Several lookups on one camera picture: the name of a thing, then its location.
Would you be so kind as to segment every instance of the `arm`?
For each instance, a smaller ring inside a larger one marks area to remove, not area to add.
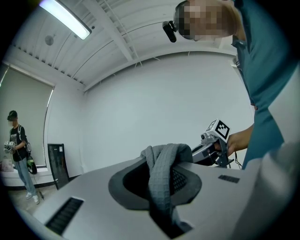
[[[19,145],[15,146],[15,150],[18,150],[18,149],[20,149],[20,148],[23,148],[23,147],[25,147],[25,145],[26,145],[26,142],[25,142],[25,141],[22,141]]]

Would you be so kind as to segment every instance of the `white wall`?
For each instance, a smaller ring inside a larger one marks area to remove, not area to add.
[[[35,79],[55,86],[45,120],[44,149],[47,170],[35,176],[37,183],[53,181],[49,166],[48,143],[64,143],[69,176],[82,174],[83,167],[79,144],[82,139],[79,122],[84,103],[84,85],[15,47],[9,48],[3,62],[21,69]],[[11,174],[5,174],[5,177],[12,178]],[[21,183],[17,175],[15,179],[16,181],[4,179],[3,182],[7,186],[20,186]]]
[[[136,158],[149,145],[193,148],[216,118],[232,133],[248,128],[253,110],[231,62],[227,55],[169,55],[125,69],[91,89],[84,108],[87,170]],[[241,164],[244,156],[245,151],[238,153]]]

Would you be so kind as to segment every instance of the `white sneaker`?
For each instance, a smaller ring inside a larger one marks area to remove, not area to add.
[[[39,204],[39,198],[38,198],[38,195],[34,195],[33,196],[33,200],[36,204]]]
[[[26,199],[30,199],[32,197],[32,194],[31,193],[27,193],[26,194]]]

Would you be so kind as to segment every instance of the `white ceiling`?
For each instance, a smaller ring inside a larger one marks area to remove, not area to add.
[[[171,43],[162,22],[173,19],[174,9],[181,0],[105,1],[114,14],[103,0],[62,1],[92,30],[85,40],[38,7],[20,28],[12,46],[83,83],[86,90],[125,67],[165,54],[189,51],[236,54],[230,37],[195,42],[177,35],[177,42]],[[51,46],[45,43],[48,35],[54,39]]]

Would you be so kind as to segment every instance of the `fluorescent light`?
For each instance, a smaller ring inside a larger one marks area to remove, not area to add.
[[[91,33],[90,29],[62,3],[55,0],[43,0],[39,5],[70,28],[82,40]]]

